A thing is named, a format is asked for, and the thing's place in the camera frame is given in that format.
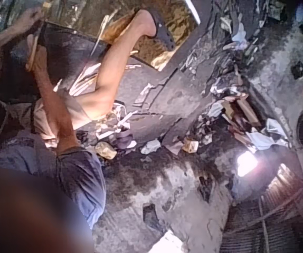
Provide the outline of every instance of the stick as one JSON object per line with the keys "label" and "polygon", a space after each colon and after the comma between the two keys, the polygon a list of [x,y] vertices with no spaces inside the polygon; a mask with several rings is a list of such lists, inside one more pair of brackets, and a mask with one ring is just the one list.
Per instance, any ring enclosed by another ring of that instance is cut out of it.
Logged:
{"label": "stick", "polygon": [[[261,216],[263,216],[262,197],[259,197],[258,199],[258,206],[259,206],[259,213],[261,214]],[[263,227],[264,239],[266,241],[266,253],[270,253],[269,237],[268,237],[267,225],[265,220],[262,220],[262,227]]]}
{"label": "stick", "polygon": [[34,37],[34,42],[33,42],[32,48],[31,48],[30,58],[29,58],[29,61],[26,63],[26,70],[28,72],[32,71],[32,68],[33,68],[33,63],[34,63],[36,48],[37,48],[37,42],[39,40],[39,36],[40,36],[40,33],[41,33],[42,26],[43,26],[43,23],[40,26],[36,36]]}
{"label": "stick", "polygon": [[[47,15],[48,15],[48,13],[49,13],[49,10],[50,10],[50,8],[51,8],[51,6],[52,6],[52,2],[53,2],[53,1],[48,1],[48,0],[47,0],[46,2],[44,2],[44,3],[42,4],[42,11],[45,13],[45,19],[47,18]],[[38,29],[38,31],[37,31],[37,34],[36,34],[36,36],[34,37],[33,45],[32,45],[32,48],[31,48],[30,58],[29,58],[29,60],[28,60],[28,62],[27,62],[27,64],[26,64],[26,70],[27,70],[28,72],[30,72],[30,71],[32,70],[32,68],[33,68],[33,63],[34,63],[35,54],[36,54],[36,48],[37,48],[37,42],[38,42],[38,40],[39,40],[39,36],[40,36],[40,34],[41,34],[42,27],[44,26],[44,22],[45,22],[45,21],[43,21],[43,22],[41,23],[41,25],[40,25],[40,27],[39,27],[39,29]]]}

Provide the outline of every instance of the sandal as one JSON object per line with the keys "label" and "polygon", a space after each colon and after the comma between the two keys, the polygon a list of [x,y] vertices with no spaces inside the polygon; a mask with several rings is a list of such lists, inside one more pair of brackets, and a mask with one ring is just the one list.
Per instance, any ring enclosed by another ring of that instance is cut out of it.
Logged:
{"label": "sandal", "polygon": [[175,49],[175,42],[172,34],[168,30],[164,19],[161,17],[160,13],[154,8],[144,8],[147,12],[151,14],[153,17],[155,26],[156,26],[156,34],[153,37],[148,36],[148,38],[152,38],[160,41],[168,51],[173,51]]}

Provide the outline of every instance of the man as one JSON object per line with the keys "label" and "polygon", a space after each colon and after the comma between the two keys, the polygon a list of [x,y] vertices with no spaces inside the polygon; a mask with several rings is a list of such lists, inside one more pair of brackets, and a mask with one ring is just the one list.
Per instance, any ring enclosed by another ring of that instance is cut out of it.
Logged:
{"label": "man", "polygon": [[[39,9],[26,11],[15,25],[0,33],[0,47],[15,35],[27,31],[40,17]],[[96,90],[76,98],[91,120],[111,110],[130,52],[144,35],[158,38],[168,49],[174,49],[174,41],[157,12],[140,10],[105,55]],[[30,35],[27,42],[31,48],[33,36]],[[47,52],[42,46],[38,46],[33,74],[42,97],[47,124],[58,139],[56,156],[45,147],[40,136],[13,128],[12,131],[0,131],[0,168],[47,178],[72,199],[92,228],[103,213],[106,198],[99,160],[79,146],[70,113],[53,91],[47,72]]]}

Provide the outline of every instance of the bare leg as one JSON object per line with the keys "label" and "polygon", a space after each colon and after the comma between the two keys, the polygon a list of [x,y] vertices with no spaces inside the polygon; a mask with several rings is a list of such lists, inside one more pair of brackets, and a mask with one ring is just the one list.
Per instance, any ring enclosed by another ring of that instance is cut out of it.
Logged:
{"label": "bare leg", "polygon": [[131,50],[141,36],[154,36],[155,33],[152,16],[148,11],[140,10],[108,50],[99,70],[95,91],[76,97],[91,119],[95,120],[112,109]]}

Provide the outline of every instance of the concrete wall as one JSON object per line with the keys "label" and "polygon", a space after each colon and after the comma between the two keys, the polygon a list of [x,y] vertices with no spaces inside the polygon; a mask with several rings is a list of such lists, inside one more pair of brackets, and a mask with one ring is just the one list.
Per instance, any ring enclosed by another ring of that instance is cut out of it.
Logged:
{"label": "concrete wall", "polygon": [[249,81],[265,99],[288,135],[303,170],[303,147],[297,140],[297,121],[303,111],[303,78],[291,67],[303,63],[303,34],[298,27],[271,25],[264,29],[265,46],[249,71]]}
{"label": "concrete wall", "polygon": [[[203,200],[198,177],[207,168],[196,155],[177,159],[162,148],[148,157],[130,153],[105,169],[108,203],[93,230],[96,252],[148,252],[168,229],[185,242],[184,252],[218,252],[231,203],[228,190],[214,181],[210,203]],[[161,230],[143,221],[148,203],[156,205]]]}

